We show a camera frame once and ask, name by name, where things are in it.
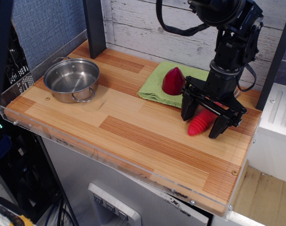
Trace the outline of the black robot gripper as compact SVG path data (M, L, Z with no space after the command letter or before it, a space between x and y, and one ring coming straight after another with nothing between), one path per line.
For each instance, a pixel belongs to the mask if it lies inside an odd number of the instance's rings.
M228 126L238 127L246 108L235 98L234 91L243 67L223 69L214 61L205 81L187 76L182 89L181 117L191 119L199 105L218 115L210 131L209 138L216 139Z

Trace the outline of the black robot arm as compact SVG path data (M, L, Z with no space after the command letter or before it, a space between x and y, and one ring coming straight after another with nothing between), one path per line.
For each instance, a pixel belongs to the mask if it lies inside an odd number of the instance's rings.
M238 127L247 109L238 102L235 90L243 89L240 78L259 52L258 37L263 27L263 14L252 0L190 0L190 8L203 22L203 27L218 29L215 58L205 81L187 76L182 89L181 116L184 121L193 117L200 105L217 115L209 138L216 139L228 127Z

